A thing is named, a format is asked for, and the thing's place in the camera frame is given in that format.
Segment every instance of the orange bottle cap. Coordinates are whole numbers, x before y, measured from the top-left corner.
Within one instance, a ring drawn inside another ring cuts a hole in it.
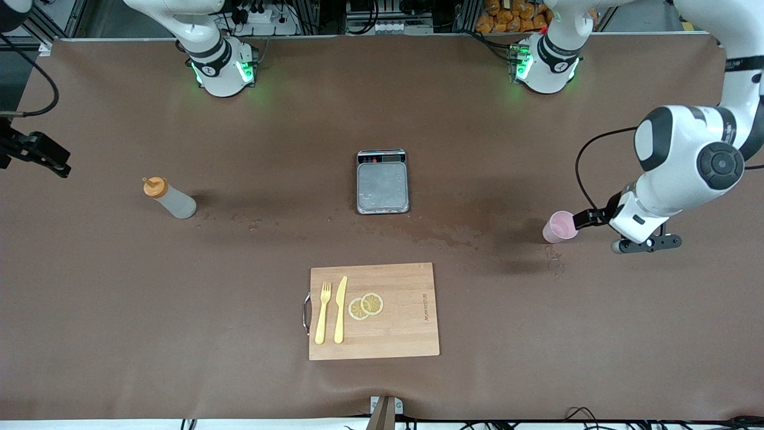
[[[154,176],[153,178],[144,178],[144,193],[147,196],[158,199],[167,194],[167,180]]]

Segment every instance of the knife handle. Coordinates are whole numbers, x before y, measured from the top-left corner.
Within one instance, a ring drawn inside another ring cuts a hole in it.
[[[335,327],[335,344],[341,344],[345,340],[345,306],[337,307],[337,325]]]
[[[316,343],[323,344],[326,338],[326,303],[321,303],[321,313],[319,313],[319,324],[316,327]]]

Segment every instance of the wooden cutting board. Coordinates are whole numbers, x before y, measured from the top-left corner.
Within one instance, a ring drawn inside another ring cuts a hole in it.
[[[348,277],[345,290],[345,340],[335,344],[339,282]],[[326,340],[316,344],[316,326],[321,310],[321,285],[332,283],[332,298],[326,309]],[[384,302],[382,312],[363,321],[353,319],[348,306],[354,298],[377,293]],[[432,263],[353,265],[310,270],[309,359],[421,357],[440,354],[435,281]]]

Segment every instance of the digital kitchen scale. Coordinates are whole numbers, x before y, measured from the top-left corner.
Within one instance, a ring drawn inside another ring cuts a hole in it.
[[[358,213],[409,210],[409,175],[403,149],[360,151],[357,156]]]

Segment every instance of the pink cup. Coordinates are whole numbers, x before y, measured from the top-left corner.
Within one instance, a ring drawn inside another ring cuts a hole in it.
[[[565,210],[554,212],[546,222],[542,231],[544,239],[549,243],[560,243],[572,239],[578,234],[573,223],[573,214]]]

